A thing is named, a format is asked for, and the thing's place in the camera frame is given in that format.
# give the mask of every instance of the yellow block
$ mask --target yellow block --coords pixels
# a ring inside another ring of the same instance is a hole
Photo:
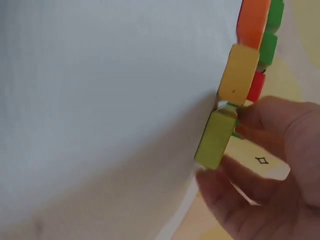
[[[210,114],[194,160],[209,169],[217,169],[237,121],[236,108],[225,106]]]
[[[219,100],[241,106],[245,103],[258,65],[259,50],[234,44],[219,86]]]

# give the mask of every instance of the red block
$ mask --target red block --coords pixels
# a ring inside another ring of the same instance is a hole
[[[252,80],[251,88],[249,90],[247,100],[255,102],[259,99],[262,88],[264,87],[266,75],[256,71]]]

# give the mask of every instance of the black symbol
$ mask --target black symbol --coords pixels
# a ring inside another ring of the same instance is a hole
[[[269,164],[264,157],[256,157],[255,159],[257,159],[260,164]]]

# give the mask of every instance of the lime green block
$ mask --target lime green block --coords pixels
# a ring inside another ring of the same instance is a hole
[[[283,0],[272,0],[266,22],[265,30],[275,34],[280,28],[282,17],[284,14],[285,3]]]
[[[209,169],[217,169],[233,133],[237,118],[232,112],[213,111],[205,126],[200,144],[195,153],[195,161]]]
[[[272,64],[276,52],[278,37],[266,31],[263,34],[260,47],[259,67],[268,67]]]

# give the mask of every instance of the white surface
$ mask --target white surface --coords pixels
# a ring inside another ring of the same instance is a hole
[[[190,184],[240,5],[0,1],[2,238],[153,239]]]

